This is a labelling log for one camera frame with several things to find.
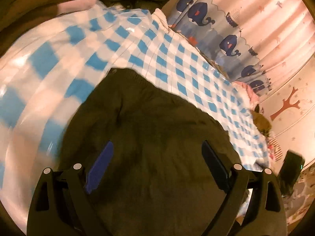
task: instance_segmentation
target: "checkered tablecloth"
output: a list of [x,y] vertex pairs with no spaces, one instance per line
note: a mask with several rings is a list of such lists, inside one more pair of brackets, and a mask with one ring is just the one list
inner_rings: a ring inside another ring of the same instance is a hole
[[99,2],[32,29],[0,59],[0,198],[23,231],[42,169],[56,166],[67,123],[111,67],[132,68],[218,120],[245,168],[268,162],[237,90],[195,48],[147,10]]

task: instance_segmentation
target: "pink curtain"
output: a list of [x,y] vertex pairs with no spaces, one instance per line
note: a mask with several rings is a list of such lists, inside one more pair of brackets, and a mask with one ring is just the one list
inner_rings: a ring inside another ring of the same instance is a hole
[[[280,88],[297,73],[315,51],[315,23],[302,0],[192,0],[187,3],[187,8],[183,12],[173,9],[168,19],[169,24],[175,23],[179,26],[186,17],[189,7],[197,2],[208,4],[208,12],[203,22],[207,22],[206,18],[209,16],[215,20],[213,25],[199,25],[198,31],[202,28],[209,28],[210,31],[210,28],[213,28],[218,34],[224,33],[221,34],[223,37],[228,31],[229,34],[237,36],[238,44],[235,49],[241,51],[242,48],[239,46],[242,42],[239,40],[243,38],[247,47],[252,47],[257,53],[255,63],[253,59],[249,63],[248,57],[242,60],[239,56],[237,59],[241,60],[243,67],[247,64],[253,65],[257,72],[266,77],[265,83],[268,88],[260,95],[270,95]],[[227,30],[225,16],[228,12],[238,26]],[[188,35],[193,36],[193,31],[195,30],[192,29]],[[237,74],[232,75],[232,80],[236,80]],[[238,80],[249,83],[247,79],[242,80],[241,75],[239,77]]]

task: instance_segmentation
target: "brown tree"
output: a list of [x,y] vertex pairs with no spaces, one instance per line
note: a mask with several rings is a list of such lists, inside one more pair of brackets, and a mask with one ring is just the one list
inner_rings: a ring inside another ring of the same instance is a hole
[[288,97],[288,99],[287,100],[285,100],[285,99],[283,99],[282,101],[283,101],[283,106],[282,106],[282,108],[279,110],[279,111],[277,111],[277,112],[275,112],[274,114],[272,114],[271,116],[270,116],[270,119],[273,121],[279,114],[281,114],[284,110],[286,110],[286,109],[288,109],[288,108],[290,108],[290,107],[295,107],[295,108],[297,108],[297,109],[300,109],[300,107],[299,107],[299,103],[300,103],[300,100],[298,100],[296,103],[294,103],[293,105],[291,105],[290,104],[290,98],[293,96],[293,94],[294,93],[296,93],[298,91],[298,89],[295,89],[294,87],[293,87],[293,89],[292,89],[292,92],[291,92],[291,94],[290,94],[290,96]]

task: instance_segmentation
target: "whale print curtain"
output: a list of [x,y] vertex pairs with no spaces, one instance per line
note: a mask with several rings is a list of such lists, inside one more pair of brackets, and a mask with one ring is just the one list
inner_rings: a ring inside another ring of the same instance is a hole
[[302,0],[179,0],[168,25],[260,96],[315,50],[315,23]]

